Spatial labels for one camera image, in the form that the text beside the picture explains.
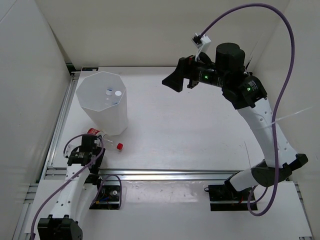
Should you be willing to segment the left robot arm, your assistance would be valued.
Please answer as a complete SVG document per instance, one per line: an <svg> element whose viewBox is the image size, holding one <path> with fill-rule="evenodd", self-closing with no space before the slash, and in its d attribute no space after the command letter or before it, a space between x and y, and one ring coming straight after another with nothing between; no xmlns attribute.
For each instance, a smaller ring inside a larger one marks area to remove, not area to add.
<svg viewBox="0 0 320 240"><path fill-rule="evenodd" d="M105 147L101 136L80 134L81 144L63 151L67 168L63 184L36 211L30 228L31 239L81 240L81 222L94 200L105 194L99 176Z"/></svg>

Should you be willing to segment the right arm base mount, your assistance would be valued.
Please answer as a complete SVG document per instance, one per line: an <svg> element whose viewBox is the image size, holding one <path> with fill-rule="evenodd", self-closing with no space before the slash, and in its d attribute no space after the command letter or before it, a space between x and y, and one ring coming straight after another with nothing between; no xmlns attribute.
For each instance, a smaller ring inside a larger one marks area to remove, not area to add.
<svg viewBox="0 0 320 240"><path fill-rule="evenodd" d="M248 211L247 202L252 190L251 187L238 193L232 193L225 185L208 185L203 189L209 195L211 212L236 212ZM250 207L257 211L255 196L250 198Z"/></svg>

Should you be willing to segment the white cap bottle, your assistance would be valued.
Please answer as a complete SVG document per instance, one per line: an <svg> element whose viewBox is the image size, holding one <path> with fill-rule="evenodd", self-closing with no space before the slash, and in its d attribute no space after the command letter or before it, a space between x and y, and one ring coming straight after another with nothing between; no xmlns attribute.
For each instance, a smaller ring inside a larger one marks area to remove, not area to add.
<svg viewBox="0 0 320 240"><path fill-rule="evenodd" d="M123 92L121 90L114 90L112 88L107 88L104 97L104 103L107 106L117 105L121 100Z"/></svg>

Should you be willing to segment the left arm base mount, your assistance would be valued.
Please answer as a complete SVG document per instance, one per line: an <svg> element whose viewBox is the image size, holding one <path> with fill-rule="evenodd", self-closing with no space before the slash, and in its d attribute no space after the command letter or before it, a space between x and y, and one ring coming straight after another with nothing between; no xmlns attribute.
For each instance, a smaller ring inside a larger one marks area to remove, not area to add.
<svg viewBox="0 0 320 240"><path fill-rule="evenodd" d="M106 182L111 179L117 179L118 185L107 185ZM97 187L97 193L90 204L90 209L119 210L121 208L123 186L118 175L109 174L102 178L101 176L90 174L85 182Z"/></svg>

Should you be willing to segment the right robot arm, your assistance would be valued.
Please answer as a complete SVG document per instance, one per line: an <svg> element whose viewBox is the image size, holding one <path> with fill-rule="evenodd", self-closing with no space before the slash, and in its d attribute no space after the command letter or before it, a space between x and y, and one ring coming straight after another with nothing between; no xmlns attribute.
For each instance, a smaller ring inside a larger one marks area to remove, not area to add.
<svg viewBox="0 0 320 240"><path fill-rule="evenodd" d="M308 162L305 154L297 153L289 144L278 125L275 127L277 144L274 145L273 112L267 92L257 77L245 72L244 60L245 52L237 44L221 43L216 47L215 61L203 52L199 60L193 55L182 57L174 72L162 81L163 85L178 93L183 90L184 80L189 81L189 89L199 83L221 88L222 95L253 132L264 159L224 182L224 193L230 200L238 199L249 187L274 185L276 167L279 167L278 181L282 182Z"/></svg>

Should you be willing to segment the red label plastic bottle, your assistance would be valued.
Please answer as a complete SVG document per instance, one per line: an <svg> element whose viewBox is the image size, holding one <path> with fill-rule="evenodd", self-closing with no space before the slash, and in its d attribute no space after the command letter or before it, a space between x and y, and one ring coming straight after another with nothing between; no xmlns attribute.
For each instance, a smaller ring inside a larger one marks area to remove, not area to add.
<svg viewBox="0 0 320 240"><path fill-rule="evenodd" d="M87 132L87 134L93 134L98 136L99 139L102 140L103 146L106 150L115 150L115 151L122 151L124 145L116 140L113 140L111 136L106 134L105 132L101 130L97 130L95 128L90 128Z"/></svg>

